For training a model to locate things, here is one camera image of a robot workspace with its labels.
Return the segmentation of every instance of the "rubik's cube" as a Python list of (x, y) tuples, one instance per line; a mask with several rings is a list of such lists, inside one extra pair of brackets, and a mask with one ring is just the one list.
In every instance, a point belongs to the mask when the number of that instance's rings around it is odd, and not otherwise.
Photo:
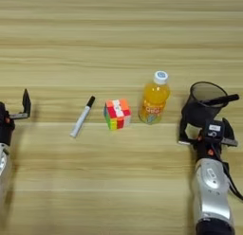
[(126, 99), (109, 100), (106, 102), (103, 115), (110, 130), (121, 129), (131, 122), (131, 111)]

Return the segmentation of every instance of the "wooden table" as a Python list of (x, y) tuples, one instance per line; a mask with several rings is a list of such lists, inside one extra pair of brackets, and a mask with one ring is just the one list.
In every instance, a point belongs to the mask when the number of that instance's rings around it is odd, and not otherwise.
[[(16, 123), (15, 164), (1, 234), (191, 235), (195, 155), (177, 144), (196, 81), (243, 95), (243, 0), (0, 0), (0, 97), (14, 113), (25, 88), (32, 116)], [(140, 123), (156, 70), (172, 95), (161, 124)], [(91, 95), (79, 137), (70, 130)], [(107, 99), (127, 98), (130, 127), (110, 132)], [(243, 104), (221, 112), (240, 143), (224, 150), (243, 190)], [(243, 204), (229, 195), (236, 234)]]

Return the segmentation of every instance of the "orange juice bottle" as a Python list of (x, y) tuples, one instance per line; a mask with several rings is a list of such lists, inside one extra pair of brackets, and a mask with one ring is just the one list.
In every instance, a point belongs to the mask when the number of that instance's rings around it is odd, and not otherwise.
[(155, 124), (161, 121), (163, 108), (170, 96), (167, 81), (168, 74), (158, 71), (154, 81), (146, 84), (140, 107), (140, 119), (143, 122)]

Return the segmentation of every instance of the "yellow label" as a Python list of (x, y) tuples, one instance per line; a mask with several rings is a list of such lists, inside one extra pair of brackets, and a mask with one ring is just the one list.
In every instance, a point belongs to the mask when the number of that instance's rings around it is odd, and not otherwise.
[(164, 103), (161, 105), (153, 105), (145, 100), (140, 108), (140, 119), (148, 124), (159, 122), (164, 105)]

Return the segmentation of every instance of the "bottle cap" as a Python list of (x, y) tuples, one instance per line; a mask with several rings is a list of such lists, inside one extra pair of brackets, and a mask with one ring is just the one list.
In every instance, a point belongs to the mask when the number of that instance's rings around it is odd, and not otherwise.
[(168, 81), (168, 74), (164, 71), (157, 71), (155, 73), (155, 78), (154, 78), (154, 82), (156, 84), (159, 84), (159, 85), (163, 85), (163, 84), (166, 84), (167, 81)]

